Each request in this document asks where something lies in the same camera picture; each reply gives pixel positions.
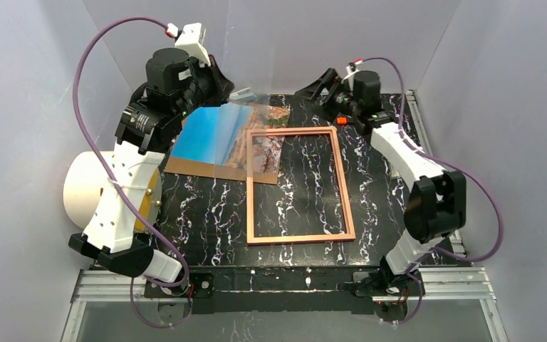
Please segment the landscape photo print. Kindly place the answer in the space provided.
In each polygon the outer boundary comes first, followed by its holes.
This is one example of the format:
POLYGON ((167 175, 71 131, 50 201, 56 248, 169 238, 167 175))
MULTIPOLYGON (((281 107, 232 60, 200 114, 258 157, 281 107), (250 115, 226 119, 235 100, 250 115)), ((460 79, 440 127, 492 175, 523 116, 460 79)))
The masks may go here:
POLYGON ((199 108, 182 123, 170 157, 246 169, 251 151, 258 171, 265 163, 280 160, 283 137, 246 138, 249 130, 284 128, 291 111, 262 104, 227 103, 221 107, 199 108))

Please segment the brown cardboard backing board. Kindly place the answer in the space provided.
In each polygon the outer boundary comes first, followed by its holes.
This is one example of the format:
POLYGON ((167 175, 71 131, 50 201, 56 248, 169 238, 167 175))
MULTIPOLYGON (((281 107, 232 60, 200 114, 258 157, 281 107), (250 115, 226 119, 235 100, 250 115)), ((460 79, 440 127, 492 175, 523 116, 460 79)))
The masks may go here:
POLYGON ((258 171, 256 162, 253 164, 253 172, 247 172, 242 168, 213 165, 210 163, 171 156, 165 163, 164 172, 178 175, 221 178, 223 180, 236 180, 242 182, 246 181, 246 177, 252 177, 255 183, 275 185, 278 182, 280 160, 268 165, 263 163, 263 165, 266 166, 262 168, 263 172, 258 171))

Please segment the pink picture frame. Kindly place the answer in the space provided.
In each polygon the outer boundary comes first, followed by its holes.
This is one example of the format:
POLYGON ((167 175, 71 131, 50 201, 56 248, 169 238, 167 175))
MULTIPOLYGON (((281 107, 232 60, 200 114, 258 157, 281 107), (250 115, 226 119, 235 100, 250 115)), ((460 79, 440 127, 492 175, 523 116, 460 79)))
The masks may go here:
POLYGON ((246 132, 246 242, 352 242, 357 233, 332 126, 246 132))

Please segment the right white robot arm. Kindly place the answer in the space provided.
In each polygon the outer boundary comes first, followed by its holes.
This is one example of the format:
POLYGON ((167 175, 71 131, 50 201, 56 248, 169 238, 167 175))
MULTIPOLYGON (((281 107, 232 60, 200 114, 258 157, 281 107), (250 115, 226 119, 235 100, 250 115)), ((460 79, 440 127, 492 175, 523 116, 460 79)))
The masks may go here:
POLYGON ((398 171, 410 196, 404 210, 405 230, 379 267, 353 287, 354 292, 403 290, 416 279, 418 264, 443 239, 466 222, 466 177, 419 154, 402 133, 398 117, 383 108, 381 82, 374 71, 350 71, 341 78, 329 68, 294 95, 319 107, 329 122, 345 116, 355 130, 398 171))

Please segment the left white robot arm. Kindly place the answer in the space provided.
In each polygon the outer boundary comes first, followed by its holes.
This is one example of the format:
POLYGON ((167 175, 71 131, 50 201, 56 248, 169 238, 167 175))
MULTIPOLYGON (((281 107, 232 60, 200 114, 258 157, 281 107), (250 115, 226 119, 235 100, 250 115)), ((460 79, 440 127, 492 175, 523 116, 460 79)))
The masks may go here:
POLYGON ((139 208, 183 120, 198 108, 226 104, 234 84, 213 55, 196 57, 180 48, 155 51, 146 75, 121 114, 113 156, 98 155, 107 183, 97 208, 68 245, 108 271, 176 287, 188 281, 188 264, 177 248, 164 253, 135 236, 136 222, 154 230, 139 208))

